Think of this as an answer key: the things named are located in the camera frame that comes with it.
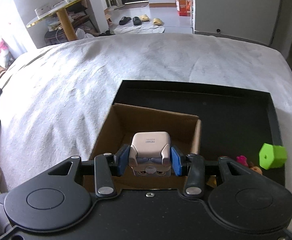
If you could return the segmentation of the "round gold-edged side table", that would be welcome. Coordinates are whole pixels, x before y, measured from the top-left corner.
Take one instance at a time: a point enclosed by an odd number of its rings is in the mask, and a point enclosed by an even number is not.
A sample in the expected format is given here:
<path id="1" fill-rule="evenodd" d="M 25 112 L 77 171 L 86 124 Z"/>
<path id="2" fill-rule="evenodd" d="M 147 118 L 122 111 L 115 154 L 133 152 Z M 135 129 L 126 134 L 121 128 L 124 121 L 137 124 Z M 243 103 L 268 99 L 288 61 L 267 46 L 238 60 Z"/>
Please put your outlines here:
<path id="1" fill-rule="evenodd" d="M 71 0 L 70 2 L 62 1 L 58 3 L 57 6 L 53 7 L 51 10 L 46 12 L 45 14 L 42 14 L 40 16 L 36 16 L 34 19 L 32 19 L 30 22 L 26 24 L 26 28 L 30 28 L 34 26 L 35 24 L 41 22 L 42 20 L 46 19 L 47 17 L 50 17 L 54 14 L 57 15 L 61 26 L 63 28 L 63 31 L 66 35 L 66 38 L 68 41 L 75 41 L 77 40 L 77 36 L 75 34 L 75 30 L 70 22 L 70 19 L 68 17 L 66 9 L 72 5 L 74 5 L 77 2 L 80 2 L 82 0 Z"/>

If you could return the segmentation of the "orange cardboard box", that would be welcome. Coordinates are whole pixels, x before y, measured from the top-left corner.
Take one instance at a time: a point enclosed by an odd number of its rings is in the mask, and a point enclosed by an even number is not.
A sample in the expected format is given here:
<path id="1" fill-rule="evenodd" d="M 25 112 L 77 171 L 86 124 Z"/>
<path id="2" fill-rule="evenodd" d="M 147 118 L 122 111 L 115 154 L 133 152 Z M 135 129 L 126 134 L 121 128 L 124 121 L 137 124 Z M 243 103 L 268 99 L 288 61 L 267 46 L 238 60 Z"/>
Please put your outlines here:
<path id="1" fill-rule="evenodd" d="M 176 0 L 176 8 L 179 16 L 190 16 L 192 0 Z"/>

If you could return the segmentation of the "black slipper right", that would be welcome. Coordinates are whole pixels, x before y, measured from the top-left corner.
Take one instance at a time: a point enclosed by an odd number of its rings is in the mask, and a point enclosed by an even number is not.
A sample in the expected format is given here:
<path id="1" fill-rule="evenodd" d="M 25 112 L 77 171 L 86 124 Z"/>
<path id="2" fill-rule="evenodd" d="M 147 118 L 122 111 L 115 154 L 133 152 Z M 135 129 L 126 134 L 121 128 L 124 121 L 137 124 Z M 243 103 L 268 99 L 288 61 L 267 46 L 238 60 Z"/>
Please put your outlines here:
<path id="1" fill-rule="evenodd" d="M 133 25 L 134 26 L 139 26 L 139 25 L 142 24 L 142 20 L 137 16 L 135 16 L 132 20 L 133 20 Z"/>

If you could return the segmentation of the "black slipper left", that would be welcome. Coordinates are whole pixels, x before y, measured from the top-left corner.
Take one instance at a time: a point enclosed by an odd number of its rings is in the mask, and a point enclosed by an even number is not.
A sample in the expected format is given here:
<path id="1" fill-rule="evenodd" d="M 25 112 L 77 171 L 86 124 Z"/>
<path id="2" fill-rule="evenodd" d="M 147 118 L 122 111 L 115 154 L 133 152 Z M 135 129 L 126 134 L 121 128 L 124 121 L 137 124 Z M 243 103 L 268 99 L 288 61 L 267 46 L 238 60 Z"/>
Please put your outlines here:
<path id="1" fill-rule="evenodd" d="M 130 17 L 126 17 L 126 16 L 123 16 L 120 21 L 119 21 L 119 25 L 122 26 L 122 25 L 126 25 L 127 23 L 129 23 L 131 21 L 131 18 Z"/>

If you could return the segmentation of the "white floor mat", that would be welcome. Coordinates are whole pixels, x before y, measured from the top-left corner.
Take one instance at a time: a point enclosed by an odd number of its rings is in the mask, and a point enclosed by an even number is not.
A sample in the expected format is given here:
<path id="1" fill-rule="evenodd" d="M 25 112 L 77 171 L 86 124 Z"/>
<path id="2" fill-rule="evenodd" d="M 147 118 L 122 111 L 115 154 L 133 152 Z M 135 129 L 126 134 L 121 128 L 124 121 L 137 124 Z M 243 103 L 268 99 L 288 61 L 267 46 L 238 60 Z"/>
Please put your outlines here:
<path id="1" fill-rule="evenodd" d="M 121 34 L 161 34 L 164 33 L 165 27 L 159 25 L 139 25 L 131 27 L 116 28 L 113 30 L 115 35 Z"/>

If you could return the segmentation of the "yellow slipper left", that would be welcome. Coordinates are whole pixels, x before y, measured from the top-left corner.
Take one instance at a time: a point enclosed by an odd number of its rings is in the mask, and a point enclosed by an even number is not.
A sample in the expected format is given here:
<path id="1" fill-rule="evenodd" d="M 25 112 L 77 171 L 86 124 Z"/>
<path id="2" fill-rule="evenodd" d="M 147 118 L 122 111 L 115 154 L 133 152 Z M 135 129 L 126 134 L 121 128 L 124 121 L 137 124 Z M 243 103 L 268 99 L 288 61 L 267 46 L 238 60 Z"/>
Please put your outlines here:
<path id="1" fill-rule="evenodd" d="M 149 22 L 150 20 L 149 16 L 146 14 L 141 15 L 139 18 L 142 22 Z"/>

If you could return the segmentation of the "yellow slipper right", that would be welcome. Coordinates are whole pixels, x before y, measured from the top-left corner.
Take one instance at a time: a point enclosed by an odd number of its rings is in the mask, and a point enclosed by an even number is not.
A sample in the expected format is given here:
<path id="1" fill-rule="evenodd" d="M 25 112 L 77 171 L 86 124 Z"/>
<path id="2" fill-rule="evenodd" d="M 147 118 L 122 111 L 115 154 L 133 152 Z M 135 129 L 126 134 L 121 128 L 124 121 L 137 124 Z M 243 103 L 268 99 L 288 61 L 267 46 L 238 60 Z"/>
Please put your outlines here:
<path id="1" fill-rule="evenodd" d="M 153 19 L 153 25 L 155 26 L 162 26 L 163 25 L 163 22 L 160 18 L 154 18 Z"/>

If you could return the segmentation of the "red figurine with beer mug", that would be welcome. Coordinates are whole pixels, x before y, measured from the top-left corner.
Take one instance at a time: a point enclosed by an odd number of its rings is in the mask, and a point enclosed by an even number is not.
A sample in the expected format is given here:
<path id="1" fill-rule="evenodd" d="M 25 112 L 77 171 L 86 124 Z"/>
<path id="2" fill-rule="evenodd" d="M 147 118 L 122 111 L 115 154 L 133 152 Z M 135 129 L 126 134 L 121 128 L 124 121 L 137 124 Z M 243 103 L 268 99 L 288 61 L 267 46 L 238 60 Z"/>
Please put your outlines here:
<path id="1" fill-rule="evenodd" d="M 241 165 L 245 167 L 248 167 L 249 169 L 257 172 L 258 174 L 261 174 L 261 175 L 263 174 L 262 170 L 258 166 L 254 165 L 253 162 L 248 161 L 247 157 L 244 155 L 237 156 L 236 162 L 240 163 Z"/>

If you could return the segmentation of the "white fuzzy blanket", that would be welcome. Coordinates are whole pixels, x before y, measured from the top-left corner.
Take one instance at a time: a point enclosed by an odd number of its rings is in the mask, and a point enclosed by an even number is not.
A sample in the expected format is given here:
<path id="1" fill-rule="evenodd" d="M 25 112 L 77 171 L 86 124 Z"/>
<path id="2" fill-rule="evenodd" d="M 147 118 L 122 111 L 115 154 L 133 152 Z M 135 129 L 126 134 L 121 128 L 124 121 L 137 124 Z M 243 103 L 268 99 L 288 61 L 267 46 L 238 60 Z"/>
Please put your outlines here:
<path id="1" fill-rule="evenodd" d="M 271 94 L 288 150 L 292 192 L 292 70 L 277 50 L 190 34 L 125 34 L 35 49 L 0 79 L 0 165 L 13 189 L 74 154 L 90 156 L 122 81 L 147 90 L 201 84 Z"/>

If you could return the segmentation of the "black shallow tray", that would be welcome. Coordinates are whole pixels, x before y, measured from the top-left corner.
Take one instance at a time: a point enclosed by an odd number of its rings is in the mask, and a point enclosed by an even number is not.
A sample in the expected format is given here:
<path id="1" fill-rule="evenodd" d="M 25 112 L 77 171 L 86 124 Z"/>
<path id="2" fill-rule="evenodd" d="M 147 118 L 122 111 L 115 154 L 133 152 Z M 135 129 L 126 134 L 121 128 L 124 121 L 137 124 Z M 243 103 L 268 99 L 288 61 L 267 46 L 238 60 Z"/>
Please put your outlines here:
<path id="1" fill-rule="evenodd" d="M 218 173 L 219 157 L 244 155 L 259 163 L 263 144 L 282 145 L 269 93 L 249 89 L 169 81 L 124 80 L 113 101 L 196 115 L 201 120 L 199 154 Z"/>

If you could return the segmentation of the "yellow slipper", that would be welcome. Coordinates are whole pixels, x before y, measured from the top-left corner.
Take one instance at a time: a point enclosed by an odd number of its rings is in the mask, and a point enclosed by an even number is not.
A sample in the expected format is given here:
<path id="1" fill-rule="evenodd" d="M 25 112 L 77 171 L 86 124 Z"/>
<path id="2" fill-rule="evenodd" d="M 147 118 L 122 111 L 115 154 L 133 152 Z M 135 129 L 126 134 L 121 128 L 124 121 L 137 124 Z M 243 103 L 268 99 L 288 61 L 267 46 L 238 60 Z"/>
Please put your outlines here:
<path id="1" fill-rule="evenodd" d="M 149 22 L 150 20 L 149 16 L 146 14 L 141 15 L 139 18 L 142 22 Z"/>
<path id="2" fill-rule="evenodd" d="M 153 19 L 153 25 L 155 26 L 162 26 L 163 25 L 163 22 L 160 18 L 154 18 Z"/>

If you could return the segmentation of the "black slipper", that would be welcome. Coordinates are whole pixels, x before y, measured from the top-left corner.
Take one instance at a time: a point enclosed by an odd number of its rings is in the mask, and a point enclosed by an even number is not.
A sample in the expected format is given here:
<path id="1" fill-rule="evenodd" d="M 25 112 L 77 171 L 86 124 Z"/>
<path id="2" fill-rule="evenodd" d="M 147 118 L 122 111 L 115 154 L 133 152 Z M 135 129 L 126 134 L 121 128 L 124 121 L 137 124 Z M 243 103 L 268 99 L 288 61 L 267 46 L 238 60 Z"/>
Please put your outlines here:
<path id="1" fill-rule="evenodd" d="M 129 23 L 131 21 L 131 18 L 130 17 L 126 17 L 126 16 L 123 16 L 120 21 L 119 21 L 119 25 L 122 26 L 122 25 L 126 25 L 127 23 Z"/>
<path id="2" fill-rule="evenodd" d="M 142 20 L 137 16 L 135 16 L 132 20 L 133 20 L 133 25 L 134 26 L 139 26 L 139 25 L 142 24 Z"/>

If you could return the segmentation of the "pink cube robot toy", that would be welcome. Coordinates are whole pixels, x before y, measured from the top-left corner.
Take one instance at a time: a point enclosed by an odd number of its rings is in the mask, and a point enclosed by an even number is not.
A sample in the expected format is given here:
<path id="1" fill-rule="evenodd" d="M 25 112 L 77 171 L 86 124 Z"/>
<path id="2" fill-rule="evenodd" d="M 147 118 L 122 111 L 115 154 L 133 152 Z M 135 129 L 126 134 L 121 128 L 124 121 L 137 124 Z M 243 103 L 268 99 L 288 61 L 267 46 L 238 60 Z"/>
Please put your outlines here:
<path id="1" fill-rule="evenodd" d="M 167 132 L 136 133 L 130 145 L 128 164 L 136 177 L 169 177 L 170 135 Z"/>

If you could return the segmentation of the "brown cardboard box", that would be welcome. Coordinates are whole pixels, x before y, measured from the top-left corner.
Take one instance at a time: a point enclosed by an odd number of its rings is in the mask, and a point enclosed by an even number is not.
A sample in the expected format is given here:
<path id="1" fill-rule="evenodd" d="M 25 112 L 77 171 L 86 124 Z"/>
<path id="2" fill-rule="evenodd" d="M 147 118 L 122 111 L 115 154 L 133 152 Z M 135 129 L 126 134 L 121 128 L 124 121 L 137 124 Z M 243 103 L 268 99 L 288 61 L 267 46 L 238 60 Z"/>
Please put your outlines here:
<path id="1" fill-rule="evenodd" d="M 131 144 L 138 132 L 167 132 L 171 143 L 185 155 L 200 150 L 201 120 L 196 115 L 158 109 L 114 104 L 97 137 L 90 160 L 104 153 L 117 153 L 124 144 Z M 117 191 L 122 189 L 178 189 L 183 190 L 186 176 L 136 177 L 127 167 L 121 177 L 113 177 Z"/>

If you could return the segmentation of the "white cabinet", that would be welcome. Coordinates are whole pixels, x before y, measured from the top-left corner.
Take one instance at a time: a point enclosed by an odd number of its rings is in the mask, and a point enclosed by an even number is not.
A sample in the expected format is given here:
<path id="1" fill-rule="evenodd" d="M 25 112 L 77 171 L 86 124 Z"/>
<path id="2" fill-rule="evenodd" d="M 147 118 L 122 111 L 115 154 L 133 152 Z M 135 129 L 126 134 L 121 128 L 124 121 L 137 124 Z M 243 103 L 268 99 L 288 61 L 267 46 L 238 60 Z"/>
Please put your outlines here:
<path id="1" fill-rule="evenodd" d="M 193 0 L 197 34 L 270 45 L 281 0 Z"/>

